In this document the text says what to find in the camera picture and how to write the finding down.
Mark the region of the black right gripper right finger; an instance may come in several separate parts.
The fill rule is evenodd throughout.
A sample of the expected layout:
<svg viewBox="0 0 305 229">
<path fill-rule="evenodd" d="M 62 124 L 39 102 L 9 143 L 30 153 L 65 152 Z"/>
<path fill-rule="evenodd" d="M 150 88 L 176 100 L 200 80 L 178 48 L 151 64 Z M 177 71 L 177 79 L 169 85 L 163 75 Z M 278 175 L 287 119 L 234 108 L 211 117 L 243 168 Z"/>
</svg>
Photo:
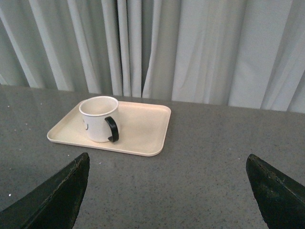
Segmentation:
<svg viewBox="0 0 305 229">
<path fill-rule="evenodd" d="M 305 227 L 305 187 L 250 154 L 246 172 L 261 215 L 270 229 Z"/>
</svg>

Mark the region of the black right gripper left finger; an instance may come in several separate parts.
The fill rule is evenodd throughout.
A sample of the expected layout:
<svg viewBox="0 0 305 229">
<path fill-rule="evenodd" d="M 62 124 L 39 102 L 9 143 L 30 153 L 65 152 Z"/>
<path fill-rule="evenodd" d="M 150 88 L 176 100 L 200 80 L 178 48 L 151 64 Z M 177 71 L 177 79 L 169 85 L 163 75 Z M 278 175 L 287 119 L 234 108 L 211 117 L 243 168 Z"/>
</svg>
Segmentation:
<svg viewBox="0 0 305 229">
<path fill-rule="evenodd" d="M 2 229 L 71 229 L 86 191 L 90 169 L 82 153 L 0 213 Z"/>
</svg>

